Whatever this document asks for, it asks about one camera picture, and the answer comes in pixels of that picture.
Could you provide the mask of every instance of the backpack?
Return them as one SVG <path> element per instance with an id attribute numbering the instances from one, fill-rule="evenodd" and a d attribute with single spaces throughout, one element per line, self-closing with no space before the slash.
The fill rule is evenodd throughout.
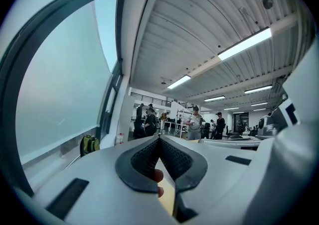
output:
<path id="1" fill-rule="evenodd" d="M 85 135 L 80 142 L 80 155 L 81 157 L 100 150 L 100 140 L 94 136 Z"/>

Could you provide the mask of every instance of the ceiling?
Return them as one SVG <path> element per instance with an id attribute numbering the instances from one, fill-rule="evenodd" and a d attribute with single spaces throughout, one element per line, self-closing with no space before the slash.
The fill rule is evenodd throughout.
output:
<path id="1" fill-rule="evenodd" d="M 153 3 L 150 13 L 143 15 L 145 28 L 139 29 L 143 38 L 134 54 L 131 85 L 212 110 L 236 106 L 247 111 L 252 110 L 251 104 L 261 102 L 268 102 L 261 108 L 273 109 L 284 93 L 280 86 L 285 76 L 302 59 L 313 37 L 313 23 L 298 0 L 273 0 L 270 9 L 264 8 L 263 0 Z M 240 40 L 294 15 L 296 21 L 271 39 L 226 61 L 218 58 L 218 53 Z M 173 90 L 167 88 L 185 74 L 192 78 Z M 270 91 L 244 94 L 244 90 L 270 84 Z M 226 99 L 204 101 L 221 95 Z"/>

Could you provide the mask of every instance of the balcony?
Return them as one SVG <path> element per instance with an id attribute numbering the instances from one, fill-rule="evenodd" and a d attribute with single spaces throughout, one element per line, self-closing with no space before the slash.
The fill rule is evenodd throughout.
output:
<path id="1" fill-rule="evenodd" d="M 141 95 L 141 94 L 134 93 L 134 92 L 131 92 L 131 96 L 135 97 L 136 100 L 140 100 L 140 101 L 143 101 L 145 103 L 151 103 L 153 105 L 160 105 L 160 106 L 170 108 L 170 102 L 166 101 L 166 100 L 160 100 L 160 99 L 152 98 L 152 97 Z"/>

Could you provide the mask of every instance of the frosted glass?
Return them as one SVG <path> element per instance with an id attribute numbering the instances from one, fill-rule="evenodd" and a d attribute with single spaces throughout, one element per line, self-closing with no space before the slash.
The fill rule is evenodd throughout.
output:
<path id="1" fill-rule="evenodd" d="M 27 69 L 16 110 L 21 162 L 96 127 L 110 76 L 88 4 L 53 30 Z"/>

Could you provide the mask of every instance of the person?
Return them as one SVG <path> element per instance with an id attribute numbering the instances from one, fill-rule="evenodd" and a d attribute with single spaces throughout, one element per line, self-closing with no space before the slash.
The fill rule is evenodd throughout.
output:
<path id="1" fill-rule="evenodd" d="M 213 139 L 215 137 L 216 122 L 213 119 L 211 119 L 210 122 L 211 122 L 211 125 L 213 127 L 210 139 Z"/>
<path id="2" fill-rule="evenodd" d="M 152 136 L 156 132 L 156 117 L 154 114 L 154 109 L 147 109 L 147 118 L 143 128 L 137 129 L 137 135 L 139 138 Z"/>
<path id="3" fill-rule="evenodd" d="M 143 111 L 144 104 L 141 103 L 141 105 L 136 109 L 136 119 L 134 122 L 134 133 L 133 136 L 136 136 L 139 129 L 142 127 L 142 111 Z"/>
<path id="4" fill-rule="evenodd" d="M 153 108 L 148 109 L 148 117 L 145 120 L 144 130 L 146 136 L 154 135 L 156 132 L 156 116 Z"/>
<path id="5" fill-rule="evenodd" d="M 181 124 L 181 114 L 179 115 L 179 119 L 177 120 L 177 124 Z"/>
<path id="6" fill-rule="evenodd" d="M 243 132 L 243 125 L 241 124 L 240 120 L 238 121 L 238 133 L 241 135 Z"/>
<path id="7" fill-rule="evenodd" d="M 142 119 L 142 110 L 143 110 L 144 104 L 141 103 L 141 105 L 136 109 L 136 120 L 141 120 Z"/>
<path id="8" fill-rule="evenodd" d="M 224 131 L 226 124 L 225 124 L 225 119 L 223 118 L 221 112 L 218 112 L 217 116 L 218 116 L 218 119 L 216 122 L 217 125 L 216 125 L 215 139 L 221 140 L 223 138 L 223 131 Z"/>
<path id="9" fill-rule="evenodd" d="M 197 106 L 194 106 L 193 114 L 186 122 L 186 125 L 188 125 L 187 140 L 200 139 L 200 125 L 202 118 L 198 111 L 199 108 Z"/>
<path id="10" fill-rule="evenodd" d="M 165 125 L 165 121 L 166 121 L 166 113 L 163 112 L 160 116 L 160 129 L 162 134 L 164 133 L 164 125 Z"/>

